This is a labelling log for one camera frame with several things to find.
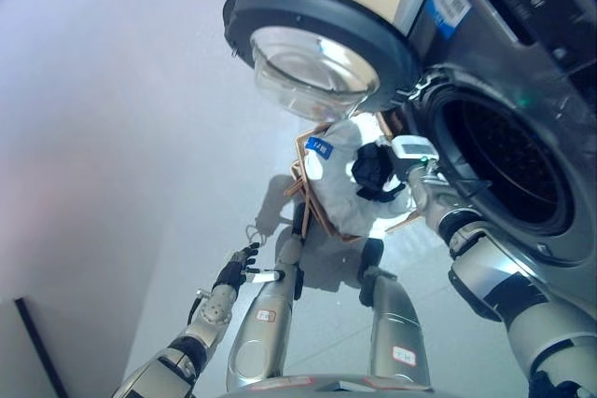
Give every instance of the sticker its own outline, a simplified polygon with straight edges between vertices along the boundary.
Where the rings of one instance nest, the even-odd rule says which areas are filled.
[[[399,363],[410,365],[411,367],[417,366],[417,354],[414,351],[402,347],[392,347],[392,357]]]
[[[311,386],[314,381],[310,377],[275,377],[257,382],[251,386],[251,391],[270,391],[272,389],[286,389],[288,387]]]
[[[258,321],[274,323],[276,322],[276,312],[269,309],[258,309],[255,318]]]
[[[444,37],[450,37],[470,9],[468,0],[427,0],[427,12],[431,14]]]
[[[325,160],[329,159],[329,157],[332,155],[332,150],[334,149],[331,144],[324,142],[317,137],[309,137],[307,144],[305,144],[305,148],[312,149]]]

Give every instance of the washing machine door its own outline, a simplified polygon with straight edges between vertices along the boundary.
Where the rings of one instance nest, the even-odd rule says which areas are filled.
[[[391,23],[353,0],[227,0],[225,36],[257,86],[317,122],[389,109],[421,65]]]

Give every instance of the laundry basket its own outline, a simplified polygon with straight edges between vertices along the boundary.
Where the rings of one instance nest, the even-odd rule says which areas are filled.
[[[380,124],[380,128],[382,129],[383,134],[390,141],[394,137],[396,137],[397,132],[399,132],[402,129],[399,121],[396,118],[396,115],[393,115],[392,113],[377,113],[375,114],[375,117],[377,118],[378,123]],[[315,192],[312,190],[309,183],[309,179],[307,178],[307,172],[305,171],[305,143],[307,142],[309,137],[325,132],[330,126],[331,123],[321,124],[317,126],[314,130],[305,132],[295,139],[295,147],[297,149],[298,159],[295,160],[290,166],[290,173],[295,182],[285,191],[285,195],[287,197],[292,197],[296,195],[298,192],[300,192],[305,198],[306,207],[302,223],[303,238],[306,237],[307,223],[309,222],[309,218],[312,215],[313,218],[319,223],[319,225],[326,231],[328,235],[338,238],[344,242],[353,242],[356,240],[360,240],[363,237],[340,233],[334,227],[334,225],[327,218],[326,210],[317,199]],[[418,217],[419,214],[416,211],[414,211],[409,215],[409,217],[405,221],[395,226],[391,226],[387,228],[385,231],[386,233],[390,233],[396,230],[397,228],[411,222],[412,220],[417,219]]]

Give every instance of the blue tag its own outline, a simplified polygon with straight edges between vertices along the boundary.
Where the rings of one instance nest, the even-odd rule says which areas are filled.
[[[329,157],[332,155],[332,150],[334,149],[331,144],[324,142],[317,137],[309,137],[307,144],[305,144],[305,148],[312,149],[325,160],[329,159]]]
[[[468,0],[427,0],[425,9],[445,38],[454,34],[471,5]]]

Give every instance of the barcode label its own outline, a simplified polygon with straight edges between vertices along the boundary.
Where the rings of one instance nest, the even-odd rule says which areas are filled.
[[[433,0],[443,20],[455,28],[470,9],[468,0]]]

